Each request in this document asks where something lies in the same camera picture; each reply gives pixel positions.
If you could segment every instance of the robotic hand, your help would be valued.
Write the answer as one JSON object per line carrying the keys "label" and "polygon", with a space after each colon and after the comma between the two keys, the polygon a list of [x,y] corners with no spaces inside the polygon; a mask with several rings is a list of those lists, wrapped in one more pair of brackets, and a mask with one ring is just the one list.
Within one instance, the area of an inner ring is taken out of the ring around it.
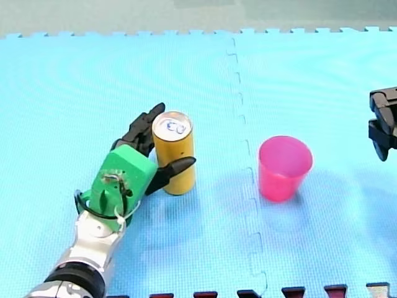
{"label": "robotic hand", "polygon": [[389,149],[397,149],[397,88],[370,92],[370,108],[376,119],[368,123],[368,136],[379,159],[386,161]]}
{"label": "robotic hand", "polygon": [[91,189],[75,192],[79,216],[74,243],[44,282],[25,298],[106,297],[114,252],[141,198],[166,186],[195,163],[190,156],[158,168],[148,158],[154,148],[151,124],[164,110],[160,103],[135,119],[129,131],[113,143]]}

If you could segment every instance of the yellow can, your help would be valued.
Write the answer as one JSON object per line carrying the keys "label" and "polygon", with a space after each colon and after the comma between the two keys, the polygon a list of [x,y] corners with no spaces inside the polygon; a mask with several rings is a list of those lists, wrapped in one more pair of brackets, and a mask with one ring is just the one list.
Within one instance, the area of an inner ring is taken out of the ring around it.
{"label": "yellow can", "polygon": [[[152,124],[154,147],[160,167],[182,157],[194,157],[193,125],[183,113],[171,111],[158,115]],[[171,178],[164,190],[173,195],[190,191],[195,184],[194,165]]]}

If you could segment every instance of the can lid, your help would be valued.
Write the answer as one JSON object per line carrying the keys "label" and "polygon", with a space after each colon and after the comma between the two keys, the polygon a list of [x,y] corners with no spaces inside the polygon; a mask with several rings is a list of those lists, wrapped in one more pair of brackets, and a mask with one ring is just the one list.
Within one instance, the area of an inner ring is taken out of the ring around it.
{"label": "can lid", "polygon": [[164,141],[175,142],[189,135],[192,131],[192,123],[181,112],[164,112],[153,121],[152,131]]}

